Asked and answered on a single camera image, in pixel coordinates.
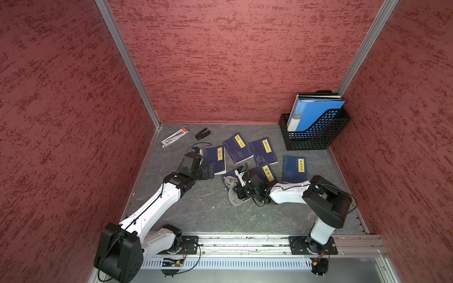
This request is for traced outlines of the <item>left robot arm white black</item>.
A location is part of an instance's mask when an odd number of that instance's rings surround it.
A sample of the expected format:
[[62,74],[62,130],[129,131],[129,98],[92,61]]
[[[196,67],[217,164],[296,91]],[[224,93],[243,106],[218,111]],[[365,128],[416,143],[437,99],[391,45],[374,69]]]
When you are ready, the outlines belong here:
[[188,254],[182,231],[164,225],[152,232],[161,216],[199,180],[213,179],[214,166],[194,152],[184,155],[178,169],[163,178],[158,191],[130,217],[119,224],[109,223],[101,232],[94,267],[106,281],[129,283],[139,272],[145,259],[160,252]]

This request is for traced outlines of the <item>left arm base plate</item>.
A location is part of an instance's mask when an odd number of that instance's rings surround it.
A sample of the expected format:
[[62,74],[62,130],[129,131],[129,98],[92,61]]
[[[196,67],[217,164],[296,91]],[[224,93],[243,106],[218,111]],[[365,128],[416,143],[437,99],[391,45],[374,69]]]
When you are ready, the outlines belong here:
[[196,255],[199,254],[199,236],[183,235],[180,245],[174,250],[161,251],[158,255]]

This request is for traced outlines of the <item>blue book Zhuangzi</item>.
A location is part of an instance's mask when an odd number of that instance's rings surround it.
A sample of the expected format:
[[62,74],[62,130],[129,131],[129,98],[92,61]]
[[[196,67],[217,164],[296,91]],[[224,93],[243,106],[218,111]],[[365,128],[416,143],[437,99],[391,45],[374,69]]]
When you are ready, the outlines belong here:
[[227,172],[224,146],[207,148],[204,159],[209,176],[223,175]]

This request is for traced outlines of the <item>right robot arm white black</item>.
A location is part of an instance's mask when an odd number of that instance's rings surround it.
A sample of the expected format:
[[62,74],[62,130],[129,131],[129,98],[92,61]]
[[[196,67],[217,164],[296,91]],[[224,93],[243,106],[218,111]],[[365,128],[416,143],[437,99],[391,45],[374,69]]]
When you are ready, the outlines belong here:
[[250,171],[224,178],[232,202],[252,199],[256,205],[302,204],[317,216],[307,236],[292,237],[289,247],[293,255],[312,255],[319,258],[337,255],[332,235],[343,228],[353,202],[351,194],[339,189],[321,176],[302,183],[265,181]]

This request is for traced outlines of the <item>blue book Shijing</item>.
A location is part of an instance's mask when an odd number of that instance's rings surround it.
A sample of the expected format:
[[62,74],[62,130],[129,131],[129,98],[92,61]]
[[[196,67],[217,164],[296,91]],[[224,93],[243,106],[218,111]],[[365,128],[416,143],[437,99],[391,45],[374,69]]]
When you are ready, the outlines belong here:
[[251,199],[250,196],[245,194],[243,184],[239,180],[236,171],[228,172],[221,177],[227,190],[228,199],[232,205],[240,206]]

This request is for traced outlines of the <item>blue book Hanfeizi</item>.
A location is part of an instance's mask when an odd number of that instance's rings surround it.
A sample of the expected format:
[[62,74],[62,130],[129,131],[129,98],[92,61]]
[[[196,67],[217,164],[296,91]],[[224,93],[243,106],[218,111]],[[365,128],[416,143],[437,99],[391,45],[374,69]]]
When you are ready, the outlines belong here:
[[251,172],[257,175],[263,182],[278,182],[276,175],[273,173],[270,165],[267,163],[256,166],[251,170]]

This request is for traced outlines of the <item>grey knitted cloth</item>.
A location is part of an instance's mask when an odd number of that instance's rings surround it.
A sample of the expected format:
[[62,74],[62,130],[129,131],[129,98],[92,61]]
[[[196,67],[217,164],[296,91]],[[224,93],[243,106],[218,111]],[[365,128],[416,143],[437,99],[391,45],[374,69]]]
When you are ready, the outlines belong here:
[[237,177],[225,176],[223,177],[224,185],[228,191],[228,199],[234,206],[240,206],[242,203],[248,201],[250,198],[245,197],[240,199],[237,195],[237,189],[241,186],[241,183]]

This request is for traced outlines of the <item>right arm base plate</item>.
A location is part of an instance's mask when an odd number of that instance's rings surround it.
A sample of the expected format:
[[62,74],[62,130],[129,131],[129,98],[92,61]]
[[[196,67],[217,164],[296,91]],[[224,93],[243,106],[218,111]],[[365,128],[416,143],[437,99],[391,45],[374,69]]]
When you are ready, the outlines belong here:
[[333,237],[324,245],[319,244],[308,236],[289,237],[289,247],[292,255],[337,255],[338,250]]

